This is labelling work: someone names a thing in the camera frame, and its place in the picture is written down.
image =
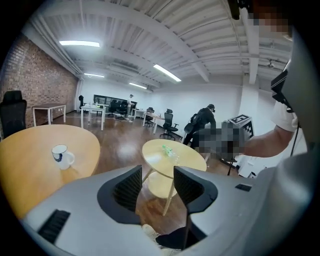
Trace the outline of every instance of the white sleeve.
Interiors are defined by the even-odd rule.
[[[276,101],[271,120],[280,128],[294,132],[298,127],[298,118],[295,113],[288,113],[287,106]]]

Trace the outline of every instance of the white mug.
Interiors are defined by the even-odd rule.
[[[53,147],[52,155],[61,170],[68,169],[75,162],[75,155],[68,151],[66,145]]]

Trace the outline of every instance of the brick wall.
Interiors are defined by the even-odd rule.
[[[6,91],[20,90],[27,101],[27,128],[34,125],[32,106],[43,103],[66,104],[66,112],[74,110],[78,78],[58,64],[25,35],[11,47],[0,77],[0,102]],[[53,110],[53,118],[63,112]],[[35,111],[36,124],[48,121],[46,110]]]

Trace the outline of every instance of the round wooden table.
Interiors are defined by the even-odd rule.
[[[59,144],[75,155],[66,170],[59,169],[51,152]],[[99,157],[99,141],[88,130],[65,124],[28,128],[0,142],[1,186],[13,212],[22,219],[64,184],[91,176]]]
[[[179,156],[178,163],[164,154],[163,145],[171,148]],[[204,172],[207,170],[205,159],[197,151],[180,142],[168,139],[153,139],[146,142],[142,147],[142,156],[150,166],[150,170],[143,178],[142,183],[149,178],[148,188],[150,192],[156,197],[167,198],[163,216],[167,213],[171,198],[177,193],[173,182],[174,166],[184,166]]]

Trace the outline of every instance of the small round table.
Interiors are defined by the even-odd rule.
[[[179,166],[189,167],[200,171],[207,170],[204,158],[194,149],[180,142],[168,139],[153,139],[142,147],[142,156],[150,166],[150,170],[143,178],[142,183],[149,177],[148,188],[159,198],[167,198],[163,211],[166,215],[172,197],[177,193],[174,186],[174,160],[164,154],[162,146],[166,145],[179,156]]]

